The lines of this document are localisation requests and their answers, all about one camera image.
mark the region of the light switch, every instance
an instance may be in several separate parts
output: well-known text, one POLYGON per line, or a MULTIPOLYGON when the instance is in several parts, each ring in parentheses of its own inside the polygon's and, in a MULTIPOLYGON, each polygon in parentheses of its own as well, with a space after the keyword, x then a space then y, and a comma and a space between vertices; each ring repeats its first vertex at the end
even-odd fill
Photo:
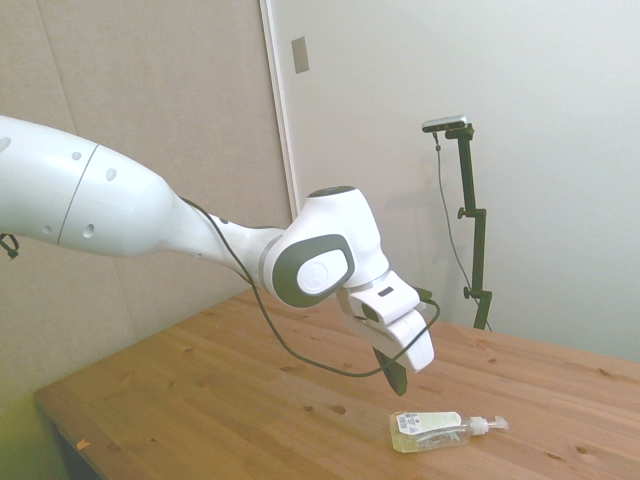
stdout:
POLYGON ((296 38, 291 42, 293 50, 293 64, 296 67, 296 73, 302 73, 309 70, 309 57, 307 56, 307 42, 304 37, 296 38))

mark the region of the wooden table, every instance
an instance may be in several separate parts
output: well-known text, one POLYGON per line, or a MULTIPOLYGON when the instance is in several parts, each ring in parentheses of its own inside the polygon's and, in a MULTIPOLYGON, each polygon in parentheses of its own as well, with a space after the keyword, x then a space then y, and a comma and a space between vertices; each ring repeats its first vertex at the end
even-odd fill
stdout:
MULTIPOLYGON (((297 351, 376 367, 337 303, 264 295, 297 351)), ((250 291, 36 393, 63 437, 113 479, 640 479, 640 364, 444 322, 436 360, 397 397, 382 374, 339 377, 274 339, 250 291), (504 416, 507 431, 402 454, 389 415, 504 416)))

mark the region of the hand sanitizer bottle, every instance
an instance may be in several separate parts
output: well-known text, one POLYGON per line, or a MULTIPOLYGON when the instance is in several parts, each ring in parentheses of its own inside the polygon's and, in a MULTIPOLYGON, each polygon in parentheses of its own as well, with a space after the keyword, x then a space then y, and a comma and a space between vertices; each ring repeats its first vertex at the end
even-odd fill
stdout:
POLYGON ((390 419, 393 448, 402 453, 422 452, 465 445, 472 435, 484 435, 490 428, 509 428, 502 417, 488 422, 457 412, 394 413, 390 419))

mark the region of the white wall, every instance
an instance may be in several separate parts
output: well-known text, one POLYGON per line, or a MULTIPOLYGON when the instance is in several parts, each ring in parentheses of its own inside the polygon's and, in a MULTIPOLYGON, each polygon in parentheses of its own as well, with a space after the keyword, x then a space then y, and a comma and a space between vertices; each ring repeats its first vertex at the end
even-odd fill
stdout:
MULTIPOLYGON (((464 113, 494 330, 640 361, 640 4, 270 4, 302 198, 359 187, 396 271, 433 290, 444 319, 471 325, 420 131, 464 113), (303 35, 310 71, 296 75, 290 42, 303 35)), ((455 215, 456 144, 442 153, 455 215)), ((452 222, 470 270, 473 221, 452 222)))

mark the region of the black metal pole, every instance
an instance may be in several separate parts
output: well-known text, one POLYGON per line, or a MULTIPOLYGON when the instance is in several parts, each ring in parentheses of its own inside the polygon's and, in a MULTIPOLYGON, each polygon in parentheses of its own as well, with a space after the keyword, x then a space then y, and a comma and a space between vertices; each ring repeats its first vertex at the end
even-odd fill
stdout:
POLYGON ((469 217, 475 220, 473 235, 473 271, 471 274, 471 290, 464 288, 465 298, 473 297, 478 300, 478 310, 473 323, 474 328, 484 329, 489 315, 492 293, 483 290, 484 277, 484 247, 487 226, 487 211, 476 208, 476 194, 473 186, 473 169, 471 167, 471 145, 473 140, 473 125, 464 128, 448 130, 445 137, 458 140, 460 154, 460 173, 462 174, 462 191, 464 207, 458 211, 458 218, 469 217))

